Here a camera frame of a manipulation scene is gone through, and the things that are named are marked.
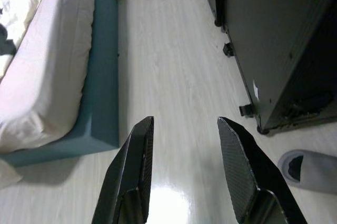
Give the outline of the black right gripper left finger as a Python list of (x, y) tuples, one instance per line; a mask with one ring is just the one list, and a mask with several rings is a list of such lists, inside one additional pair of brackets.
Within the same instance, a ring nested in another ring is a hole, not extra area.
[(146, 223), (149, 214), (154, 117), (139, 121), (107, 169), (92, 223)]

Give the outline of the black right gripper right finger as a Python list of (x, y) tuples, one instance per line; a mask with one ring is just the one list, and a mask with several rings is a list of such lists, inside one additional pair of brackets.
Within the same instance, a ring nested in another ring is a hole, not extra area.
[(240, 124), (217, 120), (223, 166), (238, 223), (306, 223), (281, 172)]

